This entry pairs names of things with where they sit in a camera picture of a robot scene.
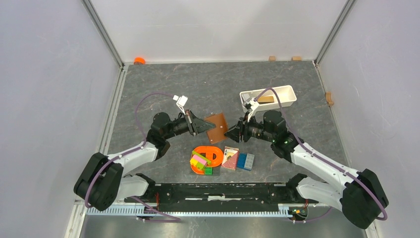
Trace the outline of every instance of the colorful building block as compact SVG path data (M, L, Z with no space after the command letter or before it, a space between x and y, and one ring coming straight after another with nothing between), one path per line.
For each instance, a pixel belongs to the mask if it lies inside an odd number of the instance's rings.
M206 157L202 156L201 154L199 154L198 152L193 151L192 153L193 155L197 155L198 157L202 158L203 160L205 160L207 162L208 165L211 165L211 160L207 159Z
M198 161L195 160L195 159L190 160L190 164L193 165L193 166L195 166L197 163L198 163Z
M203 160L203 159L202 159L202 158L200 158L199 156L197 156L197 155L193 155L193 159L194 159L194 160L196 160L196 161L198 161L198 163L200 163L200 164L202 164L202 165L204 165L204 166L207 166L207 161Z
M238 158L238 163L236 164L236 167L243 169L245 166L245 161L247 160L247 154L240 153Z
M196 164L197 169L199 170L203 170L205 168L205 165L201 164L201 163L197 163Z
M204 174L205 175L212 175L213 174L213 168L212 167L206 167L204 169Z
M238 163L236 165L236 167L243 169L243 170L248 170L251 171L252 169L252 165L254 163L254 156L253 154L244 154L241 153L239 155L239 159L238 159Z

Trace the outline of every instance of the gray tabletop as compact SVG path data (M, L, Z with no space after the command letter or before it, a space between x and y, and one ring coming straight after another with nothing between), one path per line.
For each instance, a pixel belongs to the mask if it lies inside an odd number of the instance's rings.
M291 85L297 96L297 101L285 108L291 126L316 150L346 164L321 82L310 61L131 65L108 152L116 153L142 141L134 120L134 108L148 93L185 95L188 97L185 109L192 110L200 118L223 112L230 127L244 115L239 92L283 85ZM149 97L138 111L145 133L158 112L166 112L174 119L179 110L169 97ZM256 114L258 121L262 115L263 112ZM227 139L215 144L221 149L231 146L239 148L240 152L254 154L251 171L222 168L219 176L197 176L191 173L189 159L194 148L210 145L207 135L202 133L193 137L185 133L169 142L171 147L164 157L140 166L132 174L143 173L156 182L281 182L297 173L319 179L275 156L270 143L254 138L247 143L238 144Z

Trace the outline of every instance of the blue lego brick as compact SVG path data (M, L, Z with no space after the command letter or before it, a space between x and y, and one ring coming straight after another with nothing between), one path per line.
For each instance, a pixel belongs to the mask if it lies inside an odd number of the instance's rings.
M247 154L240 153L236 167L243 169L245 167L245 161L247 160Z
M253 154L247 154L244 169L248 170L248 171L251 171L253 163L254 163L254 155Z
M239 154L238 163L236 164L237 168L251 171L252 164L254 163L254 155L253 154Z

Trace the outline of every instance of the red wire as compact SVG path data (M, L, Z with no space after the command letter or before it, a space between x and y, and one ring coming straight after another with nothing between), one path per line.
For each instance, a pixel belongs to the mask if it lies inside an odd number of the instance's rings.
M156 210L159 211L159 193L158 192L156 193L155 197L156 197Z
M304 210L309 206L309 201L307 199L305 199L305 206L304 206Z

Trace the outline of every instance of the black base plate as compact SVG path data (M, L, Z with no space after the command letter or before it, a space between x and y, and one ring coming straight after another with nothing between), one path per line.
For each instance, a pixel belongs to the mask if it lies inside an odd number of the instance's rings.
M159 210L166 212L263 212L278 211L279 203L305 203L296 197L285 183L159 183L138 174L149 182L147 192L140 197L145 202L156 203ZM224 196L225 199L210 200L209 196ZM125 202L136 202L126 198Z

